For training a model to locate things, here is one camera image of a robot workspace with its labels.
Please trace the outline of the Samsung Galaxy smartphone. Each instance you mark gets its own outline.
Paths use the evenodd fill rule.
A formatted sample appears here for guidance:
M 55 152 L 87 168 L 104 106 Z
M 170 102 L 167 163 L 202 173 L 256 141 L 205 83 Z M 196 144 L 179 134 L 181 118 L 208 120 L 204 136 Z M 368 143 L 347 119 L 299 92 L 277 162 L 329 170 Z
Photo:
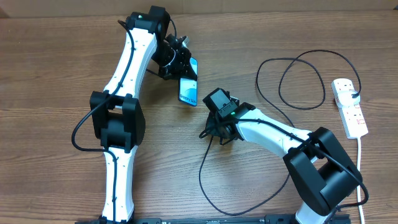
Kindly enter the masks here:
M 179 80 L 178 100 L 190 106 L 197 105 L 197 80 L 181 78 Z

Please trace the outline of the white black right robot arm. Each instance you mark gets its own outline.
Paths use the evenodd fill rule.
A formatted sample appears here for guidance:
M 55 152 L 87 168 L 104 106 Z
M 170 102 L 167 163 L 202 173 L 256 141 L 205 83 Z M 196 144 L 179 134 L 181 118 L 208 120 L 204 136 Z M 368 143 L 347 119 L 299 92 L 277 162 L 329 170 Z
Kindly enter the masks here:
M 329 129 L 311 132 L 280 123 L 221 88 L 203 102 L 210 112 L 201 138 L 218 136 L 222 145 L 253 142 L 282 158 L 303 201 L 290 223 L 328 223 L 346 207 L 343 200 L 364 187 L 361 173 Z

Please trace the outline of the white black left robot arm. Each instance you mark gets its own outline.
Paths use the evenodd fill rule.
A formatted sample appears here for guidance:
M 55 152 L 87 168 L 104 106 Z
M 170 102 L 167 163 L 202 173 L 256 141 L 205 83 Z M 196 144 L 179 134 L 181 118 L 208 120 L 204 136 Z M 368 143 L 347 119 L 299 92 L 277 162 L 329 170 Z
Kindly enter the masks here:
M 148 64 L 153 60 L 164 80 L 178 80 L 178 99 L 197 105 L 198 62 L 187 47 L 188 37 L 167 32 L 172 20 L 165 8 L 133 12 L 123 21 L 126 43 L 116 71 L 90 108 L 95 136 L 106 161 L 106 199 L 100 223 L 132 223 L 134 158 L 144 139 L 146 121 L 139 102 Z

